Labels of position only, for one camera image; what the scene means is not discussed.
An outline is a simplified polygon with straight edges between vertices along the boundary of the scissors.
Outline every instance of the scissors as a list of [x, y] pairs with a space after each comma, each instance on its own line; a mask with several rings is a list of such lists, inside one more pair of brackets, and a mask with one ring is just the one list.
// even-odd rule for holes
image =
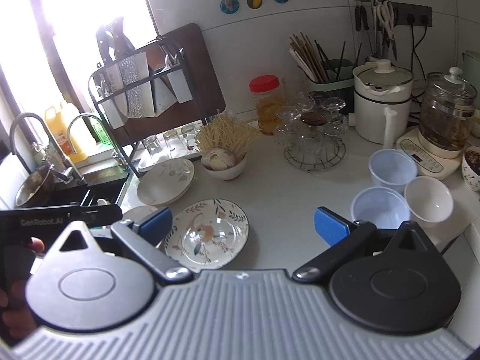
[[387, 44], [390, 47], [389, 42], [392, 43], [393, 55], [395, 61], [397, 60], [397, 43], [395, 41], [395, 14], [393, 11], [393, 6], [390, 0], [385, 0], [383, 3], [380, 3], [376, 7], [378, 21], [380, 21], [381, 26], [385, 29], [387, 34]]

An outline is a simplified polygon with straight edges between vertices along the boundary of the white electric pot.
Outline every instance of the white electric pot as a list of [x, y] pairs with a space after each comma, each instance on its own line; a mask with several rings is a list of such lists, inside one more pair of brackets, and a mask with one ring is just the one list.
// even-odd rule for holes
[[[375, 143], [383, 143], [385, 135], [393, 141], [407, 128], [413, 74], [392, 67], [388, 59], [368, 62], [353, 69], [355, 79], [355, 128], [358, 134]], [[385, 131], [385, 108], [396, 111], [391, 131]]]

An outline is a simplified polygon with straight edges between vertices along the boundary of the plastic jar with red lid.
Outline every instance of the plastic jar with red lid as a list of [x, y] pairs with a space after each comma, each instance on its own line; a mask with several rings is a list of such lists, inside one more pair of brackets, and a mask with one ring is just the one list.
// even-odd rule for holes
[[272, 135], [281, 120], [277, 110], [283, 105], [282, 90], [277, 76], [266, 75], [254, 78], [249, 88], [258, 116], [258, 127], [267, 135]]

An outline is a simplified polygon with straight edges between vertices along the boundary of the bowl of dried food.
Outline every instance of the bowl of dried food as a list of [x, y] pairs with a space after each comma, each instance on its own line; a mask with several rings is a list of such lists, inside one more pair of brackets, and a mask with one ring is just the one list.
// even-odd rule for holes
[[470, 146], [462, 159], [462, 174], [465, 184], [472, 191], [480, 191], [480, 147]]
[[258, 134], [235, 116], [217, 115], [195, 135], [203, 168], [216, 179], [236, 179], [245, 169], [247, 149]]

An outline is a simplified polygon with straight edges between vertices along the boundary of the red lid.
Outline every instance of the red lid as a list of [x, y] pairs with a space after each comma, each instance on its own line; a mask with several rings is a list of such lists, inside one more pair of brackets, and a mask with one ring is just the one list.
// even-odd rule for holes
[[280, 81], [278, 81], [278, 77], [273, 74], [257, 77], [248, 84], [250, 91], [253, 93], [268, 92], [278, 88], [279, 85]]

